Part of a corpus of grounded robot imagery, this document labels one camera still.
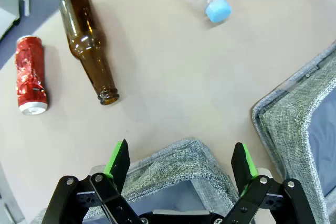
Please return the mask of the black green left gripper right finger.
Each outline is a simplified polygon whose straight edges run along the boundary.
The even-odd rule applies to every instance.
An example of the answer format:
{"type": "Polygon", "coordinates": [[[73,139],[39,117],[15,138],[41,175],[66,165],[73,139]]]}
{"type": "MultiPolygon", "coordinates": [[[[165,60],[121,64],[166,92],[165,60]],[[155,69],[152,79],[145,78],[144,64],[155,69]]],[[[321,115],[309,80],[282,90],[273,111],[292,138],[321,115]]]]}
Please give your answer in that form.
{"type": "Polygon", "coordinates": [[[222,223],[251,223],[260,209],[269,210],[276,223],[309,222],[309,202],[300,181],[278,183],[258,173],[247,146],[240,142],[231,165],[240,198],[222,223]]]}

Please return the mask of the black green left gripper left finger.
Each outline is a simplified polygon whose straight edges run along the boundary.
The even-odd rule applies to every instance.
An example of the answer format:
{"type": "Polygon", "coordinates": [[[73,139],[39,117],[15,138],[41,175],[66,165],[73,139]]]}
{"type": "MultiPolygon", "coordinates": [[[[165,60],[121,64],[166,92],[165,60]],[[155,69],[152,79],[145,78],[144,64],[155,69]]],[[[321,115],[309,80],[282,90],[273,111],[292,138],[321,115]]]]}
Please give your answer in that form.
{"type": "Polygon", "coordinates": [[[42,223],[83,223],[91,207],[100,207],[110,223],[142,223],[121,195],[129,167],[128,143],[119,141],[102,173],[59,180],[42,223]]]}

